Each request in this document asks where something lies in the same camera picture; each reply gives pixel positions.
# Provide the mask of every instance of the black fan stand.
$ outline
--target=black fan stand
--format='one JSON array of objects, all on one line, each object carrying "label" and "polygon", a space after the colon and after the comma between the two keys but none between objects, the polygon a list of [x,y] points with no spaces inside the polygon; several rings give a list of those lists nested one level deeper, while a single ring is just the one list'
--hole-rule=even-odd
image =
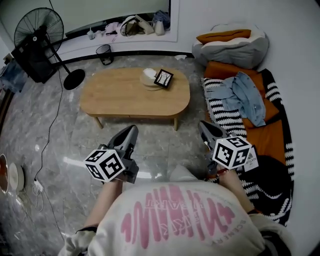
[{"label": "black fan stand", "polygon": [[68,76],[65,78],[63,82],[63,86],[66,90],[73,90],[77,88],[82,81],[85,79],[86,73],[83,69],[76,69],[72,72],[67,68],[67,66],[63,63],[62,59],[59,57],[58,53],[56,52],[55,48],[51,45],[51,42],[49,39],[44,36],[44,40],[50,47],[53,54],[56,56],[58,61],[61,63],[61,65],[64,67],[65,71],[68,73]]}]

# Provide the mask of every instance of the power cord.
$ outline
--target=power cord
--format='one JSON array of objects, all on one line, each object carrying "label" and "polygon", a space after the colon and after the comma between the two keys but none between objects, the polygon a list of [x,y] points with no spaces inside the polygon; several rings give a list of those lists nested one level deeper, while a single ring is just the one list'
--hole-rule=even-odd
[{"label": "power cord", "polygon": [[50,2],[52,10],[55,10],[54,7],[52,6],[51,0],[49,0],[49,2]]},{"label": "power cord", "polygon": [[[38,175],[38,173],[39,173],[39,172],[42,170],[42,168],[43,168],[43,163],[44,163],[44,162],[43,162],[43,153],[44,153],[46,147],[48,146],[48,144],[49,144],[49,142],[50,142],[50,130],[51,130],[52,125],[54,124],[54,122],[56,121],[56,119],[57,119],[57,117],[58,117],[58,115],[59,115],[59,109],[60,109],[61,99],[62,99],[62,95],[63,95],[63,92],[64,92],[64,89],[63,89],[63,86],[62,86],[62,81],[61,81],[61,73],[60,73],[60,69],[59,69],[59,68],[58,68],[58,72],[59,72],[59,80],[60,80],[60,86],[61,86],[61,95],[60,95],[60,99],[59,99],[58,110],[57,110],[57,112],[56,112],[56,115],[55,115],[54,120],[52,121],[52,123],[51,123],[50,126],[49,126],[48,140],[47,140],[47,142],[46,142],[43,150],[41,151],[41,167],[40,167],[40,169],[36,172],[36,174],[35,174],[35,176],[34,176],[34,181],[35,181],[35,182],[38,182],[38,181],[37,181],[37,175]],[[35,185],[35,186],[32,187],[32,192],[33,192],[33,194],[36,195],[36,205],[34,206],[33,204],[31,204],[33,207],[35,207],[35,209],[37,209],[37,206],[38,206],[38,196],[41,195],[41,197],[42,197],[42,209],[41,209],[40,211],[37,210],[38,212],[41,212],[41,211],[43,210],[43,208],[44,208],[44,198],[43,198],[43,194],[42,194],[42,192],[44,192],[44,194],[45,194],[45,196],[46,196],[46,198],[47,198],[47,200],[48,200],[48,202],[49,202],[49,204],[50,204],[50,207],[51,207],[51,210],[52,210],[52,214],[53,214],[53,218],[54,218],[56,227],[57,227],[57,229],[58,229],[58,231],[59,231],[59,233],[60,233],[60,236],[61,236],[62,240],[65,241],[65,239],[64,239],[64,237],[63,237],[63,235],[62,235],[62,233],[61,233],[61,230],[60,230],[60,228],[59,228],[58,221],[57,221],[57,218],[56,218],[54,209],[53,209],[52,204],[51,204],[51,202],[50,202],[50,200],[49,200],[49,197],[47,196],[47,193],[46,193],[45,189],[42,188],[42,190],[40,190],[40,189]]]},{"label": "power cord", "polygon": [[44,165],[44,163],[43,163],[43,153],[44,153],[46,147],[48,146],[48,144],[49,144],[49,142],[50,142],[50,130],[51,130],[52,125],[54,124],[54,122],[56,121],[56,119],[57,119],[57,117],[58,117],[59,109],[60,109],[60,103],[61,103],[61,99],[62,99],[62,94],[63,94],[63,92],[64,92],[64,89],[63,89],[63,86],[62,86],[62,82],[61,82],[61,74],[60,74],[60,69],[59,69],[59,68],[58,68],[58,71],[59,71],[59,80],[60,80],[60,85],[61,85],[61,95],[60,95],[60,100],[59,100],[59,104],[58,104],[58,110],[57,110],[57,112],[56,112],[56,116],[55,116],[54,120],[52,121],[52,123],[51,123],[51,125],[50,125],[50,127],[49,127],[48,140],[47,140],[44,148],[43,148],[42,151],[41,151],[41,167],[40,167],[40,169],[36,172],[36,174],[35,174],[35,176],[34,176],[34,181],[35,181],[35,182],[37,181],[36,178],[37,178],[38,173],[42,170],[43,165]]}]

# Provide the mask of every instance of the table leg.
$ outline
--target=table leg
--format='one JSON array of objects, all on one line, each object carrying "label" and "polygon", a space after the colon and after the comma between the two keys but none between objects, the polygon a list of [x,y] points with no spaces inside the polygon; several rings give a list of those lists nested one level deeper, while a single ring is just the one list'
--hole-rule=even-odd
[{"label": "table leg", "polygon": [[99,126],[99,128],[102,129],[103,126],[102,126],[100,120],[98,119],[98,117],[93,117],[93,118],[94,118],[94,120],[96,121],[96,123],[97,123],[97,125]]},{"label": "table leg", "polygon": [[174,119],[174,130],[175,131],[178,130],[178,118],[177,117]]}]

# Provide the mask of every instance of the black and white striped blanket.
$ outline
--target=black and white striped blanket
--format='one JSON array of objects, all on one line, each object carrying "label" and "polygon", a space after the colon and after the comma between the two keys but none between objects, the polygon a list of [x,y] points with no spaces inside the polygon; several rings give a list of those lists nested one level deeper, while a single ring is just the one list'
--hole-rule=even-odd
[{"label": "black and white striped blanket", "polygon": [[[244,173],[243,168],[238,168],[237,173],[242,181],[242,186],[252,201],[254,205],[257,204],[257,201],[267,198],[268,200],[273,200],[274,203],[268,203],[271,209],[268,213],[264,212],[268,218],[272,219],[275,222],[287,225],[287,221],[290,215],[291,205],[292,205],[292,195],[294,189],[294,153],[293,153],[293,144],[291,139],[290,127],[286,115],[285,108],[280,96],[279,89],[276,85],[274,77],[271,72],[267,69],[262,70],[261,72],[263,86],[265,88],[265,98],[273,103],[273,105],[279,110],[279,118],[282,121],[282,132],[284,140],[284,152],[285,152],[285,163],[287,171],[290,175],[291,182],[290,186],[287,189],[286,193],[281,193],[278,196],[270,196],[268,191],[263,190],[255,182],[247,182],[241,176]],[[204,78],[203,79],[203,89],[218,87],[220,86],[222,80],[213,79],[213,78]],[[211,118],[211,121],[221,125],[227,132],[234,132],[238,136],[247,138],[247,132],[243,124],[241,115],[238,110],[227,111],[224,109],[222,101],[215,98],[207,98],[207,109]],[[209,179],[208,182],[219,182],[218,179]]]}]

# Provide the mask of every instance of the power strip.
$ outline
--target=power strip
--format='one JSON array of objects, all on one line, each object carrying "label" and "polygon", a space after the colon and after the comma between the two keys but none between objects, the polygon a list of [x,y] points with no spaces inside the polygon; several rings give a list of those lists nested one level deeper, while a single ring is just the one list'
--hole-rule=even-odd
[{"label": "power strip", "polygon": [[44,187],[40,184],[40,182],[37,179],[34,179],[34,184],[38,191],[42,192],[44,190]]}]

